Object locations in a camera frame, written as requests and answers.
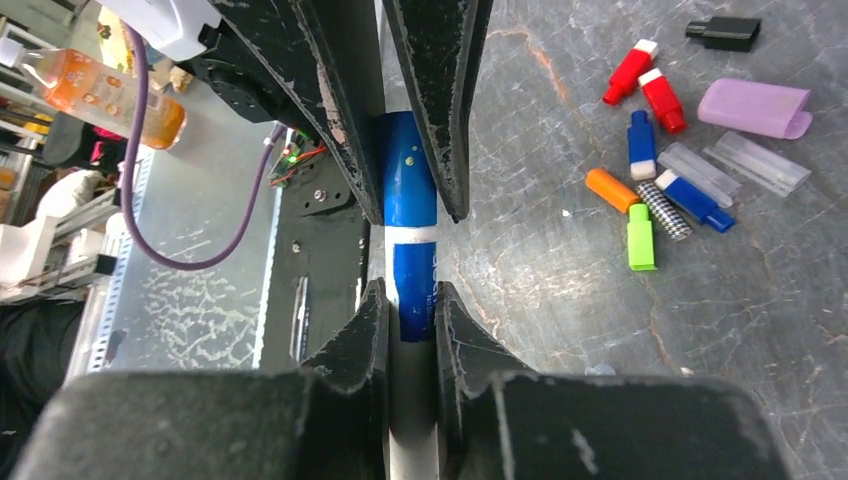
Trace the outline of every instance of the orange liquid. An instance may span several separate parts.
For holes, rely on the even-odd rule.
[[[129,137],[137,94],[136,80],[73,49],[57,52],[41,88],[44,100],[65,113]],[[166,149],[178,139],[185,109],[158,92],[148,94],[141,143]]]

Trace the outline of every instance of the metal spring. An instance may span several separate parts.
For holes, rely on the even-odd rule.
[[[692,228],[677,213],[677,210],[671,206],[671,203],[665,198],[665,195],[663,195],[660,189],[654,185],[654,182],[640,183],[636,187],[636,193],[642,198],[642,202],[648,206],[648,210],[651,211],[654,218],[659,220],[672,240],[679,242],[692,233]]]

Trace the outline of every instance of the black cap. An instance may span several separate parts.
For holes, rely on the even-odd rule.
[[[760,33],[759,18],[713,17],[709,22],[689,22],[686,36],[702,38],[704,47],[750,52]]]

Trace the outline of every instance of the blue marker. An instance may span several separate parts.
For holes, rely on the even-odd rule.
[[[695,217],[698,223],[706,223],[718,233],[724,233],[736,224],[733,217],[718,208],[715,200],[678,176],[674,170],[664,171],[654,183],[672,202]]]
[[[630,156],[630,176],[641,182],[657,176],[657,145],[654,127],[648,120],[648,112],[636,110],[630,114],[627,129],[627,151]]]
[[[377,118],[386,213],[389,478],[438,478],[436,186],[412,112]]]

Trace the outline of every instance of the purple plastic cap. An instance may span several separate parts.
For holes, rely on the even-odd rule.
[[[810,91],[749,82],[716,80],[698,105],[702,122],[774,138],[795,140],[810,127],[813,114],[803,111]]]

